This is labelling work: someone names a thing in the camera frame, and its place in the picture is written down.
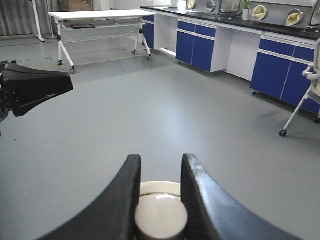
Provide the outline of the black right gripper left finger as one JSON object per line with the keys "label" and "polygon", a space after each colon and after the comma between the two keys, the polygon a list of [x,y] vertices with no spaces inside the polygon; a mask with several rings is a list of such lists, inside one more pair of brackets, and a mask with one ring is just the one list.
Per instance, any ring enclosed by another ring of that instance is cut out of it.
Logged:
{"label": "black right gripper left finger", "polygon": [[128,155],[105,190],[84,210],[42,240],[133,240],[140,199],[141,156]]}

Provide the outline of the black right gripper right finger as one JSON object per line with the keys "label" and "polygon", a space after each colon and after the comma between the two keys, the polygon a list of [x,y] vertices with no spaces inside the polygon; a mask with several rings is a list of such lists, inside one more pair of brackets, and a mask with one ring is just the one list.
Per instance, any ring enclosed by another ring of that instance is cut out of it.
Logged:
{"label": "black right gripper right finger", "polygon": [[297,239],[231,197],[190,153],[182,157],[180,192],[188,240]]}

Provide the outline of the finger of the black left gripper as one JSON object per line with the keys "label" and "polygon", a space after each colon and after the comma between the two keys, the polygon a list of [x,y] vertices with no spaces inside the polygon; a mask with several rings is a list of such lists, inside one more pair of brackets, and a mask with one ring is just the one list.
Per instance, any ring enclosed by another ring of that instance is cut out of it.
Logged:
{"label": "finger of the black left gripper", "polygon": [[28,68],[16,62],[2,63],[2,116],[10,111],[24,116],[38,105],[73,90],[66,72]]}

